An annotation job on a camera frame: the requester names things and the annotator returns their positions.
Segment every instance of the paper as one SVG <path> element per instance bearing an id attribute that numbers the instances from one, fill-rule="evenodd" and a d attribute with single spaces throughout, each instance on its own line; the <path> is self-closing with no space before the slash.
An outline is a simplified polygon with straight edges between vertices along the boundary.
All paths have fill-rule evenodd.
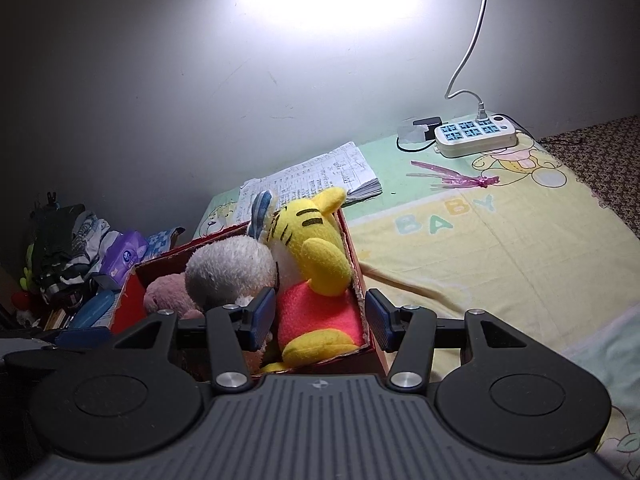
<path id="1" fill-rule="evenodd" d="M 276 209 L 297 198 L 309 198 L 328 187 L 347 190 L 347 204 L 382 192 L 380 182 L 353 142 L 306 162 L 263 178 L 253 178 L 240 188 L 233 224 L 251 219 L 254 197 L 271 189 L 279 199 Z"/>

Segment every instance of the bed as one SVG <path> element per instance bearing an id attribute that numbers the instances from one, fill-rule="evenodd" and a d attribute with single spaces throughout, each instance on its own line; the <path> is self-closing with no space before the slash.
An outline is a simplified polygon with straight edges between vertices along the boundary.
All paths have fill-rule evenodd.
<path id="1" fill-rule="evenodd" d="M 360 149 L 383 187 L 344 209 L 367 287 L 441 317 L 483 308 L 591 371 L 614 405 L 598 452 L 640 478 L 640 240 L 525 134 L 457 159 L 395 137 Z M 237 196 L 214 197 L 194 237 L 225 227 Z M 459 364 L 438 350 L 434 375 Z"/>

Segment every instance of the red box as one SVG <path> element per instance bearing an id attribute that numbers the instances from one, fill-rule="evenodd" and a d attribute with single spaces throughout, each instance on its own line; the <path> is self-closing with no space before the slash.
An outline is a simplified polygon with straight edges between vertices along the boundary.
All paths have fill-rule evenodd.
<path id="1" fill-rule="evenodd" d="M 385 377 L 388 372 L 386 359 L 383 352 L 376 347 L 375 339 L 364 317 L 364 279 L 355 249 L 353 248 L 353 242 L 349 236 L 347 223 L 342 211 L 339 210 L 335 217 L 342 232 L 342 241 L 346 248 L 347 256 L 355 269 L 352 286 L 358 299 L 358 305 L 360 306 L 366 343 L 350 354 L 322 361 L 315 365 L 296 368 L 295 372 L 309 374 L 379 374 Z M 246 226 L 246 223 L 239 226 L 232 226 L 211 236 L 192 240 L 190 243 L 177 247 L 159 258 L 137 264 L 133 267 L 118 299 L 116 311 L 111 322 L 111 331 L 113 333 L 122 332 L 146 316 L 143 298 L 147 286 L 153 280 L 167 274 L 184 272 L 189 258 L 196 249 L 216 240 L 223 240 L 231 236 L 245 234 Z"/>

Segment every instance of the carpet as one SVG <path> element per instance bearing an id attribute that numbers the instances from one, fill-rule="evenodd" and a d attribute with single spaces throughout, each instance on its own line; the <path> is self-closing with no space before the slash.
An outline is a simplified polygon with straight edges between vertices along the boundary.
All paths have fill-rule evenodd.
<path id="1" fill-rule="evenodd" d="M 541 139 L 640 238 L 640 116 Z"/>

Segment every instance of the metal screw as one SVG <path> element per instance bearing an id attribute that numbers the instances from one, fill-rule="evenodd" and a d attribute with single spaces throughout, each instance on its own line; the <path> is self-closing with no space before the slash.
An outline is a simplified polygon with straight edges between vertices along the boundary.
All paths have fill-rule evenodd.
<path id="1" fill-rule="evenodd" d="M 422 382 L 422 377 L 414 372 L 398 372 L 389 379 L 391 384 L 399 388 L 413 388 Z"/>
<path id="2" fill-rule="evenodd" d="M 216 383 L 225 388 L 239 388 L 246 382 L 246 375 L 240 372 L 223 372 L 216 377 Z"/>

